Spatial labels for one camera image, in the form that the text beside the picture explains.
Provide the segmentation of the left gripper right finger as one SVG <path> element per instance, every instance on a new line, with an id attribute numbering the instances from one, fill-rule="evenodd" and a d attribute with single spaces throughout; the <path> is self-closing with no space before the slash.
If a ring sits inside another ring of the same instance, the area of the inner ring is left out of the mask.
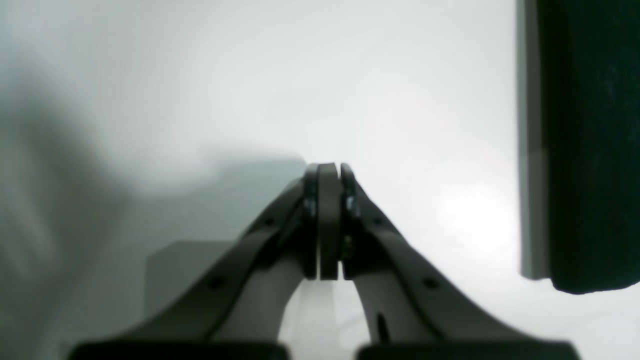
<path id="1" fill-rule="evenodd" d="M 345 163 L 320 165 L 320 278 L 352 281 L 371 344 L 359 360 L 576 360 L 569 342 L 506 325 L 430 264 Z"/>

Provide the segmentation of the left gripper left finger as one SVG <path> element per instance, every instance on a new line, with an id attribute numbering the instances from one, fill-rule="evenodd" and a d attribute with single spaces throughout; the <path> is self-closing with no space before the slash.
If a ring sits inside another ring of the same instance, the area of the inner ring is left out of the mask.
<path id="1" fill-rule="evenodd" d="M 279 331 L 290 298 L 318 275 L 320 164 L 286 187 L 199 280 L 120 335 L 71 360 L 288 360 Z"/>

